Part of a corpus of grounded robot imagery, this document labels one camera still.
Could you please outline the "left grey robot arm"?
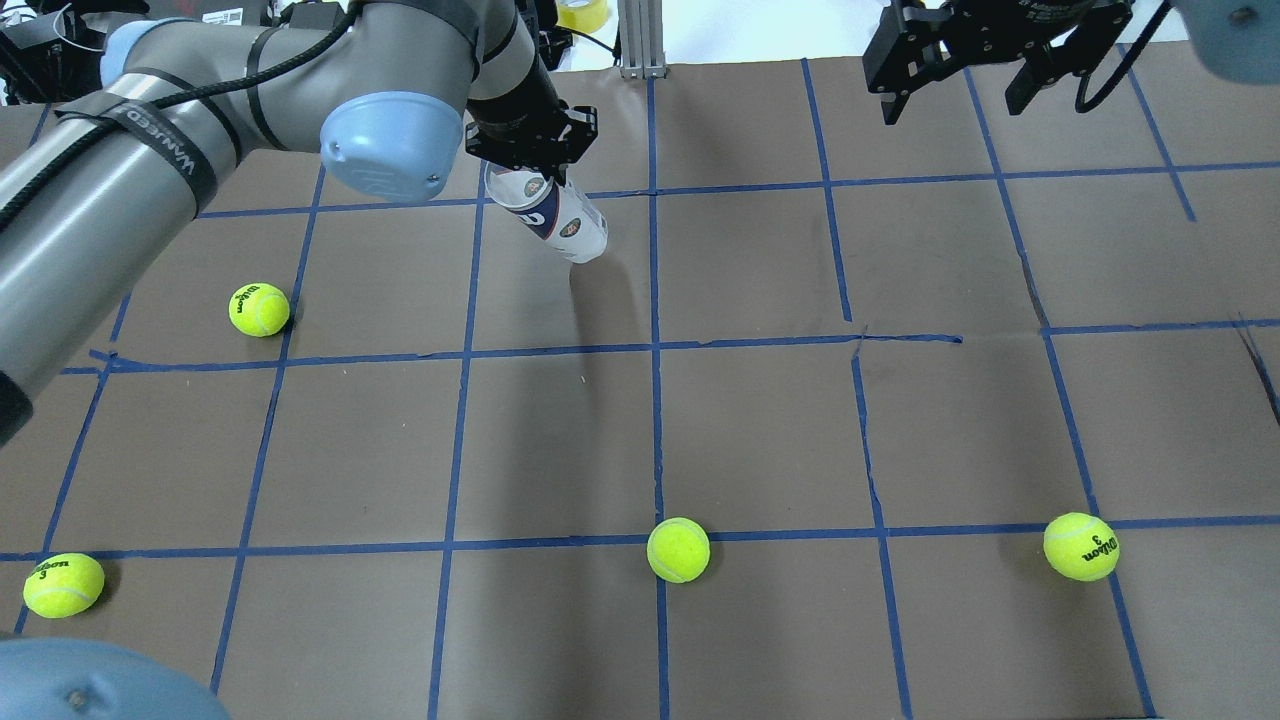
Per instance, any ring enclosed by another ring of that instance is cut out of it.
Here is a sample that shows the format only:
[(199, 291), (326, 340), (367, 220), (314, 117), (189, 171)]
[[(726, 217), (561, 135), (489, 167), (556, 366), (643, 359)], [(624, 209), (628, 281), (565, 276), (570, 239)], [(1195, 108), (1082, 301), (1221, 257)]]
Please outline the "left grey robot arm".
[(598, 133), (512, 1), (351, 1), (325, 32), (136, 20), (100, 77), (3, 173), (4, 441), (253, 150), (424, 202), (460, 149), (564, 183)]

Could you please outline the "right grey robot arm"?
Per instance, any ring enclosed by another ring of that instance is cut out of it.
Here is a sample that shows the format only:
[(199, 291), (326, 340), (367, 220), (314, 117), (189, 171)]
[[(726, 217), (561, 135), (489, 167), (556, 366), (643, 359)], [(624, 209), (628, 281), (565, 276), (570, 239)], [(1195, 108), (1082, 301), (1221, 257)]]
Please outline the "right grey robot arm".
[(1091, 78), (1134, 17), (1132, 1), (891, 1), (881, 10), (861, 64), (881, 99), (884, 123), (909, 99), (969, 67), (1020, 63), (1005, 90), (1020, 115), (1043, 90), (1079, 81), (1074, 108), (1093, 111), (1124, 79), (1171, 12), (1178, 12), (1201, 64), (1238, 85), (1277, 83), (1275, 1), (1161, 1), (1115, 72), (1089, 92)]

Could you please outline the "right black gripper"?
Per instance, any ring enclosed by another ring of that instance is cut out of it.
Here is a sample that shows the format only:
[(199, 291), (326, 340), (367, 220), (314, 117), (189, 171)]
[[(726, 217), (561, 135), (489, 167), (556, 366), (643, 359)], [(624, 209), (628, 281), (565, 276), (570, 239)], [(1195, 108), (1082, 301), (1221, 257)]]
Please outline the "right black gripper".
[(1133, 18), (1132, 1), (891, 1), (863, 54), (867, 90), (895, 126), (910, 96), (965, 67), (1023, 60), (1005, 90), (1011, 117), (1064, 76), (1094, 70)]

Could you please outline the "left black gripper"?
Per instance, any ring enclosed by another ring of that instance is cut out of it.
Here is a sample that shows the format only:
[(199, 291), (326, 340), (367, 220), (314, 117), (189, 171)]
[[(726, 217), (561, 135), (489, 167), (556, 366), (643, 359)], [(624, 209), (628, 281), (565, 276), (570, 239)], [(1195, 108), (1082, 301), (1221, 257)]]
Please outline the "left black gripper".
[(463, 133), (467, 154), (508, 170), (541, 173), (557, 184), (567, 184), (568, 168), (599, 132), (596, 108), (561, 101), (540, 60), (530, 61), (513, 88), (495, 97), (471, 97), (467, 110), (472, 117)]

